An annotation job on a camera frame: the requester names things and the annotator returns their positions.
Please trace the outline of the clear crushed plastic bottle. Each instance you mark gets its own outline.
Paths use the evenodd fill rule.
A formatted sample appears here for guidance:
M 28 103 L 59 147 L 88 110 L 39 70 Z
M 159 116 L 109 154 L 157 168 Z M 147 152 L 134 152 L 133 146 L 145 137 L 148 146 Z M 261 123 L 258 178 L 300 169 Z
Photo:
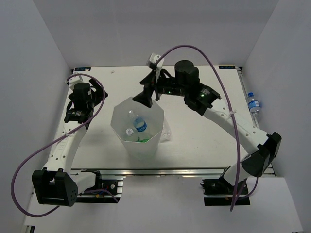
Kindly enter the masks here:
M 160 142 L 162 143 L 162 142 L 170 141 L 171 138 L 172 138 L 171 128 L 170 128 L 166 118 L 164 118 Z

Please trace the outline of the white octagonal plastic bin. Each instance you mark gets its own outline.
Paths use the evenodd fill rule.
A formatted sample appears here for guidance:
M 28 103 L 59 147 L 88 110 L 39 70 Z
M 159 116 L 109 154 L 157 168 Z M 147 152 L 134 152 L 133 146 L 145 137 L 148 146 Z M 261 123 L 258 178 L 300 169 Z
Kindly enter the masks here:
M 164 110 L 152 101 L 148 108 L 127 98 L 113 110 L 111 127 L 126 151 L 137 159 L 152 157 L 160 142 Z

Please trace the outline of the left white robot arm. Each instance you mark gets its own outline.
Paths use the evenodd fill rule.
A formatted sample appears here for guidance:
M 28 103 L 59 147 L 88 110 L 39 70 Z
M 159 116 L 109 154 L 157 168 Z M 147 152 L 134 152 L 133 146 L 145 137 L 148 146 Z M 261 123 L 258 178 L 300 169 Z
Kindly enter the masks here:
M 94 79 L 76 81 L 70 87 L 72 93 L 69 94 L 62 139 L 51 150 L 43 168 L 32 174 L 40 204 L 72 206 L 80 194 L 87 190 L 97 194 L 103 187 L 100 172 L 82 170 L 72 173 L 71 167 L 80 142 L 95 116 L 94 108 L 102 105 L 108 94 Z

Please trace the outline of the green soda bottle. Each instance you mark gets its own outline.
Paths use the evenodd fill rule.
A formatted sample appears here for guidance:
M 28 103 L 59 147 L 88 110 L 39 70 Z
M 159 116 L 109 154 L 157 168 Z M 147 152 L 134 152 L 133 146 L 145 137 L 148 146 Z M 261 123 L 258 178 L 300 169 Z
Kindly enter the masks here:
M 149 138 L 143 138 L 143 139 L 138 138 L 136 142 L 146 143 L 149 140 L 150 140 Z

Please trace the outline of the small clear water bottle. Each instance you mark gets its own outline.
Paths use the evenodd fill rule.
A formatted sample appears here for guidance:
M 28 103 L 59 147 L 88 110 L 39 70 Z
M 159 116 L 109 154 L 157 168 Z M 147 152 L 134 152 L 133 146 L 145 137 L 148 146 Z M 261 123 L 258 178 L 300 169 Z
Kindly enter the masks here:
M 132 128 L 128 128 L 125 131 L 125 135 L 123 138 L 124 141 L 128 142 L 138 142 L 139 141 L 139 135 L 136 130 L 133 130 Z

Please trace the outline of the blue label water bottle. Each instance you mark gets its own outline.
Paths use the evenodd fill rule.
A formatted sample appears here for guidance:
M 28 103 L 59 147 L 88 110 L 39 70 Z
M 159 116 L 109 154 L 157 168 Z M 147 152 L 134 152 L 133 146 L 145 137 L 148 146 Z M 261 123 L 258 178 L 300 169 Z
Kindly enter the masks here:
M 137 112 L 130 110 L 128 113 L 128 117 L 129 117 L 131 123 L 133 124 L 134 128 L 139 133 L 142 133 L 147 129 L 146 121 Z

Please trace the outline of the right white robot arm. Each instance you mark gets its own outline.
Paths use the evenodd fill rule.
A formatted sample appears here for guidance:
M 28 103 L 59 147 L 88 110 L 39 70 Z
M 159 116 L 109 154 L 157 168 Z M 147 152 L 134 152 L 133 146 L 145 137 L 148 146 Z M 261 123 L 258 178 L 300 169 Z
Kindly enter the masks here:
M 173 76 L 165 69 L 156 69 L 155 64 L 149 67 L 152 71 L 140 81 L 143 91 L 133 101 L 150 108 L 152 95 L 156 100 L 160 94 L 182 96 L 190 109 L 220 126 L 247 152 L 220 176 L 219 187 L 224 193 L 232 193 L 237 183 L 248 177 L 263 175 L 278 154 L 282 140 L 278 133 L 268 134 L 231 111 L 217 91 L 200 82 L 199 69 L 191 61 L 177 62 Z

